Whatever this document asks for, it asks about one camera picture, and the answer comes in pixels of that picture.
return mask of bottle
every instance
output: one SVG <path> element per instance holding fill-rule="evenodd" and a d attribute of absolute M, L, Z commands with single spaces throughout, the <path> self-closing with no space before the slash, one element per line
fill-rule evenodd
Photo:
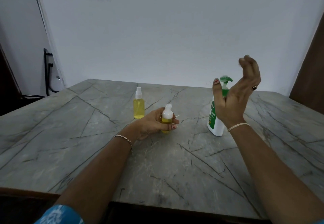
<path fill-rule="evenodd" d="M 227 83 L 229 81 L 233 81 L 233 80 L 228 76 L 222 76 L 220 78 L 220 81 L 223 83 L 223 85 L 222 85 L 223 97 L 226 97 L 227 93 L 229 92 L 229 88 L 227 87 Z M 207 127 L 214 135 L 216 135 L 216 136 L 222 136 L 223 135 L 225 125 L 216 116 L 214 97 L 213 97 L 213 101 L 212 101 L 212 107 L 211 107 L 210 113 L 209 113 L 209 119 L 208 119 Z"/>
<path fill-rule="evenodd" d="M 145 116 L 145 103 L 142 98 L 142 91 L 140 87 L 136 87 L 135 99 L 133 100 L 134 117 L 141 119 Z"/>
<path fill-rule="evenodd" d="M 166 104 L 164 106 L 164 111 L 162 112 L 162 123 L 163 124 L 172 124 L 172 120 L 173 120 L 173 112 L 171 110 L 172 105 L 171 104 Z"/>

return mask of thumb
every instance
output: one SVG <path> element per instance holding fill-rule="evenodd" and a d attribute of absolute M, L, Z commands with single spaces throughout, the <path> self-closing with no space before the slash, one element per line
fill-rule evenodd
<path fill-rule="evenodd" d="M 159 122 L 156 122 L 156 128 L 158 130 L 174 130 L 177 128 L 177 125 L 176 124 L 163 124 L 163 123 L 159 123 Z"/>
<path fill-rule="evenodd" d="M 213 82 L 213 95 L 215 106 L 225 106 L 225 100 L 223 98 L 222 86 L 218 78 Z"/>

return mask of blue and white patterned sleeve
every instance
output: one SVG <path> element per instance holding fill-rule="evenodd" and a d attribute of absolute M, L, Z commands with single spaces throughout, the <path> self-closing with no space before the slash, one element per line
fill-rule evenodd
<path fill-rule="evenodd" d="M 54 205 L 34 224 L 84 224 L 84 222 L 69 206 Z"/>

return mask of forearm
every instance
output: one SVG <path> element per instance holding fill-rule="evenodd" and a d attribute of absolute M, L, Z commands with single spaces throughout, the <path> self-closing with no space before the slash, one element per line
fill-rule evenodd
<path fill-rule="evenodd" d="M 136 124 L 119 132 L 133 143 L 138 133 Z M 113 138 L 69 184 L 55 204 L 70 206 L 85 223 L 98 223 L 115 192 L 130 149 L 124 138 Z"/>
<path fill-rule="evenodd" d="M 324 204 L 250 126 L 231 134 L 273 223 L 311 224 L 324 218 Z"/>

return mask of person's left hand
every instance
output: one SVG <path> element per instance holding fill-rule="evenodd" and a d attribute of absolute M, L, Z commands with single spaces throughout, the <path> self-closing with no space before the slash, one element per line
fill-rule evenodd
<path fill-rule="evenodd" d="M 173 124 L 162 124 L 161 117 L 164 107 L 151 111 L 149 114 L 144 116 L 142 119 L 139 119 L 133 124 L 136 124 L 140 129 L 139 140 L 145 139 L 150 134 L 154 134 L 160 130 L 174 130 L 177 128 L 176 124 L 179 124 L 179 120 L 176 119 L 176 116 L 173 114 Z"/>

